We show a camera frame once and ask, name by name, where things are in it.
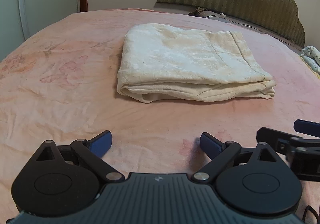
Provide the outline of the cream white pants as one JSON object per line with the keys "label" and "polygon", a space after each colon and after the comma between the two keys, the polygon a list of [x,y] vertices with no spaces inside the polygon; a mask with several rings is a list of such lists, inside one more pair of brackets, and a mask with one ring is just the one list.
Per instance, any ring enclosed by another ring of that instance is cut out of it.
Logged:
{"label": "cream white pants", "polygon": [[125,35],[117,91],[143,103],[274,97],[276,82],[243,35],[140,24]]}

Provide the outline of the pink bed blanket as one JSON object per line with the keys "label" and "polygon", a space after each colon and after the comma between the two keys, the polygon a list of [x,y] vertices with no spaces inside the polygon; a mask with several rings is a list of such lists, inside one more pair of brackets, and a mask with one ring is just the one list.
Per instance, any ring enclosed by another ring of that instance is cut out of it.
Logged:
{"label": "pink bed blanket", "polygon": [[[275,79],[274,98],[144,104],[119,95],[125,34],[145,23],[241,32],[255,60]],[[12,182],[47,139],[69,144],[109,130],[113,142],[104,160],[123,174],[191,174],[208,160],[199,148],[201,133],[254,147],[259,128],[293,133],[297,119],[319,121],[319,79],[298,55],[267,34],[139,9],[70,15],[1,62],[1,223],[17,215]]]}

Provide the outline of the patterned white pillow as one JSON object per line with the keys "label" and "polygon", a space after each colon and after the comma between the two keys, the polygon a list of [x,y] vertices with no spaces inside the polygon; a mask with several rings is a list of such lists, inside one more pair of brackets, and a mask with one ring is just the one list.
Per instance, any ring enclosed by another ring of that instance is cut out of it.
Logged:
{"label": "patterned white pillow", "polygon": [[306,46],[302,49],[300,58],[319,77],[320,74],[320,52],[314,46]]}

